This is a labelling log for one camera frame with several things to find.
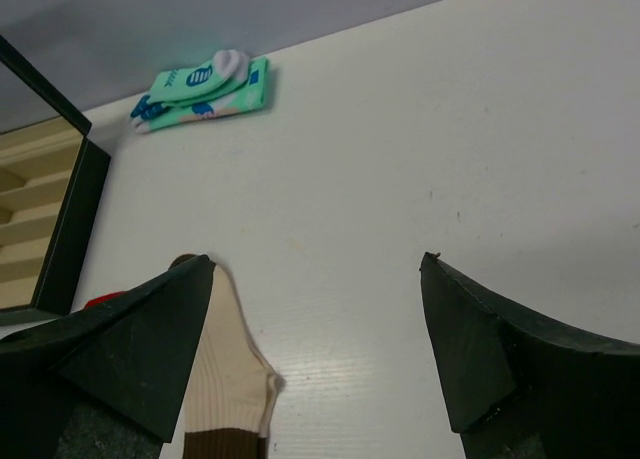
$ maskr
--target sock cuff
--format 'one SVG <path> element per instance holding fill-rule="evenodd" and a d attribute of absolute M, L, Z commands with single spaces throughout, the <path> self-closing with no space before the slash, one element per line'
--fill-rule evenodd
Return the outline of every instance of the sock cuff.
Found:
<path fill-rule="evenodd" d="M 188 432 L 184 436 L 183 459 L 254 459 L 258 435 L 239 429 Z"/>

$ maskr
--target white table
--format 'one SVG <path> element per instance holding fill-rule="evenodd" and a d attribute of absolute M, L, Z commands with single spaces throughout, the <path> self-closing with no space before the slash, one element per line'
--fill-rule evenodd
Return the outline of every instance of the white table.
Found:
<path fill-rule="evenodd" d="M 462 458 L 426 250 L 640 342 L 638 25 L 640 0 L 447 0 L 271 54 L 265 112 L 123 136 L 135 98 L 90 111 L 119 145 L 76 307 L 209 253 L 286 379 L 272 459 Z"/>

